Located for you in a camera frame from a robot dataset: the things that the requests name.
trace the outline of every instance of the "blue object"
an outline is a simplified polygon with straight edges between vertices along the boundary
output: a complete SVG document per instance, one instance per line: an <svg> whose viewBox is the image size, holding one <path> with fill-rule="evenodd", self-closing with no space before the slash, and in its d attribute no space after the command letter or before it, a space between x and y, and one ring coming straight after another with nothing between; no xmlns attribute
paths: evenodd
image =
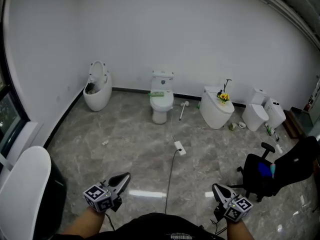
<svg viewBox="0 0 320 240"><path fill-rule="evenodd" d="M275 171L276 171L276 165L273 163L273 164L270 164L270 171L272 173L272 179L275 178Z"/></svg>
<svg viewBox="0 0 320 240"><path fill-rule="evenodd" d="M263 162L258 163L258 170L261 173L262 177L272 177L270 168L265 165Z"/></svg>

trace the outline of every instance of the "black baseboard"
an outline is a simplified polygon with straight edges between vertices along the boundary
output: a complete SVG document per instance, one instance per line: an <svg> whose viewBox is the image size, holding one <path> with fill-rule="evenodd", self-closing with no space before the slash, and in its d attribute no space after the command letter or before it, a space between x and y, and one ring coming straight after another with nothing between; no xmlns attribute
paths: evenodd
<svg viewBox="0 0 320 240"><path fill-rule="evenodd" d="M117 92L127 92L127 93L138 93L138 94L148 94L150 93L150 90L139 90L139 89L129 89L129 88L120 88L120 87L112 87L113 91L117 91ZM67 117L67 115L69 114L69 112L71 111L71 109L74 107L74 105L77 103L77 101L80 99L80 97L83 95L83 90L81 90L81 92L78 94L78 96L74 99L74 101L71 103L71 105L68 107L68 109L66 110L66 112L63 114L63 116L60 118L59 122L56 124L56 126L54 127L53 131L51 132L49 138L46 140L45 144L43 145L43 147L45 149L48 148L51 140L53 139L53 137L55 136L57 130L59 129L60 125L62 124L62 122L65 120L65 118ZM201 101L201 97L198 96L192 96L192 95L184 95L184 94L178 94L178 93L174 93L173 96L175 98L181 98L181 99L186 99L186 100L194 100L194 101ZM245 108L246 105L245 104L241 104L241 103L236 103L236 102L232 102L232 104L235 107L241 107L241 108Z"/></svg>
<svg viewBox="0 0 320 240"><path fill-rule="evenodd" d="M121 87L112 87L112 91L136 93L136 94L149 94L150 93L149 90L129 89L129 88L121 88Z"/></svg>
<svg viewBox="0 0 320 240"><path fill-rule="evenodd" d="M240 108L245 108L246 105L245 104L241 104L241 103L236 103L236 102L232 102L233 106L235 107L240 107Z"/></svg>
<svg viewBox="0 0 320 240"><path fill-rule="evenodd" d="M148 94L148 93L150 93L150 90L128 89L128 88L120 88L120 87L113 87L112 90L113 91L118 91L118 92L138 93L138 94ZM178 94L178 93L174 93L173 96L175 98L181 98L181 99L186 99L186 100L201 101L201 97L198 97L198 96ZM232 102L232 104L235 107L241 107L241 108L245 108L246 107L245 104L241 104L241 103Z"/></svg>
<svg viewBox="0 0 320 240"><path fill-rule="evenodd" d="M78 96L74 99L74 101L71 103L71 105L68 107L68 109L66 110L66 112L63 114L63 116L60 118L59 122L56 124L56 126L54 127L53 131L51 132L49 138L46 140L45 144L43 145L43 147L45 149L48 148L50 142L52 141L53 137L55 136L56 132L58 131L60 125L62 124L62 122L65 120L65 118L67 117L67 115L69 114L69 112L71 111L71 109L74 107L74 105L77 103L77 101L80 99L80 97L83 95L83 89L81 90L81 92L78 94Z"/></svg>

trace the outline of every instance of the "shirt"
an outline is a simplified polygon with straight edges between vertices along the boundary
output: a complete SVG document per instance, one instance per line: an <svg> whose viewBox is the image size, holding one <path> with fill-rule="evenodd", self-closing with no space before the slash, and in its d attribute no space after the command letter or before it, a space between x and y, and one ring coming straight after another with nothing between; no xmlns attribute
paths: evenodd
<svg viewBox="0 0 320 240"><path fill-rule="evenodd" d="M82 240L79 235L56 234L51 240ZM150 213L133 219L115 231L101 232L88 240L223 240L184 218Z"/></svg>

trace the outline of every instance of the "black office chair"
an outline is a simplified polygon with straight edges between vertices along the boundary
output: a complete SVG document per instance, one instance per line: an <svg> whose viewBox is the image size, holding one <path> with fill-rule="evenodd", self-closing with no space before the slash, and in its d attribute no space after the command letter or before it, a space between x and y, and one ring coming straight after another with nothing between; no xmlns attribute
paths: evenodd
<svg viewBox="0 0 320 240"><path fill-rule="evenodd" d="M250 193L256 194L258 202L261 202L263 197L275 196L284 186L309 178L314 172L313 161L320 155L320 145L315 137L310 136L300 140L288 153L274 161L273 179L263 177L258 166L259 163L263 163L270 167L272 163L265 158L269 152L274 153L275 148L265 142L261 143L261 147L265 149L262 157L248 154L244 169L237 168L237 171L243 175L243 184L229 185L230 188L245 189L246 198L249 198Z"/></svg>

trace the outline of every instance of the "wall-hung toilet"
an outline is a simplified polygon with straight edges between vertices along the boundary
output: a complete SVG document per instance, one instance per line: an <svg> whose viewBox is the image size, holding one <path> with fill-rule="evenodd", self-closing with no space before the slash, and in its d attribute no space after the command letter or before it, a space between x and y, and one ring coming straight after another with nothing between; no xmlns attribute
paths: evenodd
<svg viewBox="0 0 320 240"><path fill-rule="evenodd" d="M155 70L152 73L151 93L164 92L164 96L150 96L152 107L152 120L156 124L164 124L167 121L167 112L172 109L174 104L174 93L172 84L174 73Z"/></svg>
<svg viewBox="0 0 320 240"><path fill-rule="evenodd" d="M200 113L204 121L213 129L221 128L235 111L229 100L223 104L217 97L220 91L217 87L205 86L202 94Z"/></svg>
<svg viewBox="0 0 320 240"><path fill-rule="evenodd" d="M242 119L252 132L255 132L264 122L269 120L267 112L261 105L266 96L267 94L260 89L252 89L248 96Z"/></svg>
<svg viewBox="0 0 320 240"><path fill-rule="evenodd" d="M92 83L93 94L88 94L86 89ZM112 92L112 79L105 63L96 60L91 63L89 78L83 90L85 103L93 111L102 110L108 103Z"/></svg>
<svg viewBox="0 0 320 240"><path fill-rule="evenodd" d="M269 127L275 129L286 120L286 115L280 104L273 98L269 98L264 105L264 110L269 116L266 122Z"/></svg>

